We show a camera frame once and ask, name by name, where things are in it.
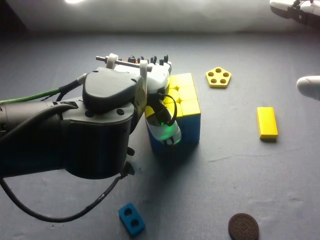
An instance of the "brown cookie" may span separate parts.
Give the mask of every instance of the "brown cookie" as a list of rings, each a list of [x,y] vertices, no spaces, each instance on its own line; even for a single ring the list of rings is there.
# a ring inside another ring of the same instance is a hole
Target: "brown cookie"
[[[233,240],[258,240],[259,238],[257,221],[246,213],[238,213],[231,217],[228,230]]]

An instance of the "robotic arm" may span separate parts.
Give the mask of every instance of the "robotic arm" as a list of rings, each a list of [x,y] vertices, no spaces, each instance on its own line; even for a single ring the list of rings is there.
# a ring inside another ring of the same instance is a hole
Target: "robotic arm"
[[[39,98],[41,94],[0,101],[0,185],[10,199],[32,217],[54,223],[80,218],[97,206],[120,179],[134,174],[132,166],[126,162],[126,155],[134,154],[128,147],[129,135],[146,109],[147,96],[148,99],[154,97],[156,103],[151,103],[155,114],[161,116],[159,125],[176,124],[174,133],[180,133],[175,116],[172,118],[166,108],[159,107],[168,93],[170,73],[167,72],[171,71],[171,65],[164,68],[148,64],[146,60],[139,64],[125,62],[114,54],[103,61],[107,68],[98,67],[58,91],[46,92],[48,96],[60,93],[57,101],[22,102]],[[147,83],[152,86],[154,80],[159,81],[155,86],[160,90],[148,92]],[[67,92],[81,85],[82,97],[61,101]],[[85,179],[110,178],[119,173],[120,176],[84,210],[63,218],[47,217],[30,210],[4,181],[6,177],[58,169],[66,169]]]

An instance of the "green cable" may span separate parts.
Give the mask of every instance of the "green cable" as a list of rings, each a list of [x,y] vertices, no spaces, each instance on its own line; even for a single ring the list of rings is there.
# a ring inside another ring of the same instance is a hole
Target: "green cable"
[[[41,92],[32,96],[24,96],[24,97],[19,97],[15,99],[8,99],[8,100],[0,100],[0,104],[12,104],[12,103],[20,103],[20,102],[27,102],[35,99],[40,99],[46,96],[51,96],[51,95],[56,95],[60,93],[59,88],[50,90],[50,91],[45,91]]]

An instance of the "bright light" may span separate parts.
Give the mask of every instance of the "bright light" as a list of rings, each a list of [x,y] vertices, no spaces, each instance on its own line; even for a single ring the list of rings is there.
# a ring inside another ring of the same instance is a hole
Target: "bright light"
[[[84,0],[65,0],[66,3],[68,4],[77,4],[80,2],[83,2]]]

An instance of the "blue cube face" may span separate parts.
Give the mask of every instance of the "blue cube face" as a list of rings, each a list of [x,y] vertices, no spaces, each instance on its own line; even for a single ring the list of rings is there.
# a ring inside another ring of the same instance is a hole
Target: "blue cube face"
[[[131,237],[137,236],[145,229],[145,223],[135,206],[132,203],[128,203],[124,207],[120,208],[119,217],[125,226]]]

